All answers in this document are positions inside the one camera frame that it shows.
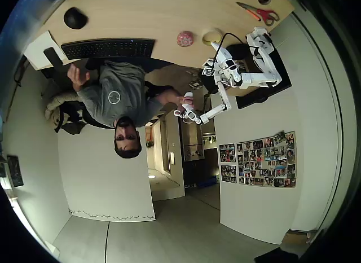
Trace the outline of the person's right hand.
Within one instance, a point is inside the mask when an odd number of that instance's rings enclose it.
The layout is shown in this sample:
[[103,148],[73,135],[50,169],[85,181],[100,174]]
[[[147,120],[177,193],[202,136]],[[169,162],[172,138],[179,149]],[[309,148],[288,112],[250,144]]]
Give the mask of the person's right hand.
[[193,97],[185,97],[177,91],[172,91],[169,95],[169,102],[176,105],[177,110],[184,111],[184,104],[190,109],[194,108]]

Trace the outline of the person's left hand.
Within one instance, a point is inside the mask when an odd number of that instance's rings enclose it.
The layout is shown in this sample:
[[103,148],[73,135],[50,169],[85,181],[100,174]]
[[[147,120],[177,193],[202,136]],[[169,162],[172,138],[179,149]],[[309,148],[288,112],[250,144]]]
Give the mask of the person's left hand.
[[78,67],[71,64],[67,71],[67,77],[71,80],[74,90],[80,91],[82,86],[90,80],[90,73],[81,73]]

